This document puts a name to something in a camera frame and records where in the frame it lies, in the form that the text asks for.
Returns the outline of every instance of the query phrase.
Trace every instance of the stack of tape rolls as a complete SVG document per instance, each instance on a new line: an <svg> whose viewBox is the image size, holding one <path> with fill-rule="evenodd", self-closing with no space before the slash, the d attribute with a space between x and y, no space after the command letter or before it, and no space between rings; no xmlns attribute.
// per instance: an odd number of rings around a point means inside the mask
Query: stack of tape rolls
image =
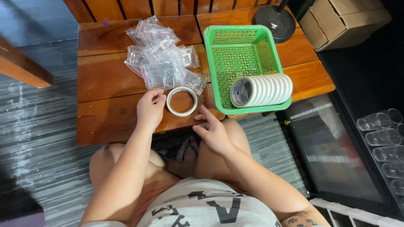
<svg viewBox="0 0 404 227"><path fill-rule="evenodd" d="M238 108L276 105L292 94L292 80L285 74L243 76L234 82L230 100Z"/></svg>

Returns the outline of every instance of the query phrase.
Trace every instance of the person's right hand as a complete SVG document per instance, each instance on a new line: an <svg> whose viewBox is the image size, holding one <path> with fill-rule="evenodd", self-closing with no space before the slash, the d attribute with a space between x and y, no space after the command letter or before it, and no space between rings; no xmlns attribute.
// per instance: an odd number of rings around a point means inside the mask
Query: person's right hand
<svg viewBox="0 0 404 227"><path fill-rule="evenodd" d="M195 120L207 122L194 125L192 129L205 140L206 144L215 152L226 155L233 149L224 125L204 106L201 106L202 114L195 116Z"/></svg>

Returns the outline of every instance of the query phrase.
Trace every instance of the stand base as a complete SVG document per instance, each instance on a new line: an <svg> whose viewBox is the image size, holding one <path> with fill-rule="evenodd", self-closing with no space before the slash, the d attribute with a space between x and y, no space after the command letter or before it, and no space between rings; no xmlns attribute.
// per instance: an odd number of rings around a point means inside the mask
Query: stand base
<svg viewBox="0 0 404 227"><path fill-rule="evenodd" d="M293 16L286 10L277 13L276 5L266 5L254 15L256 24L269 28L275 43L283 43L290 39L296 29L296 23Z"/></svg>

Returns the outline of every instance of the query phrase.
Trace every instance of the gray t-shirt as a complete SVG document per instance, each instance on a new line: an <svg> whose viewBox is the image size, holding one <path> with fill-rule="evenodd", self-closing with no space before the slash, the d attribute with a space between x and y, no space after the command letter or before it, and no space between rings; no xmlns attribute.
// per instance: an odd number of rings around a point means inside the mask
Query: gray t-shirt
<svg viewBox="0 0 404 227"><path fill-rule="evenodd" d="M189 177L163 192L137 227L281 227L275 214L258 199L237 193L227 184ZM124 227L98 221L83 227Z"/></svg>

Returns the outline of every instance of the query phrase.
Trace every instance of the green plastic basket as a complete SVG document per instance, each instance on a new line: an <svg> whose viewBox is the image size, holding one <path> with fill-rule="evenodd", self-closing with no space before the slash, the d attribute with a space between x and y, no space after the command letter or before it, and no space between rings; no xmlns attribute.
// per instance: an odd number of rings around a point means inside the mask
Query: green plastic basket
<svg viewBox="0 0 404 227"><path fill-rule="evenodd" d="M241 76L283 73L271 31L262 25L209 26L205 47L217 109L226 115L286 109L292 98L278 105L237 108L230 101L233 83Z"/></svg>

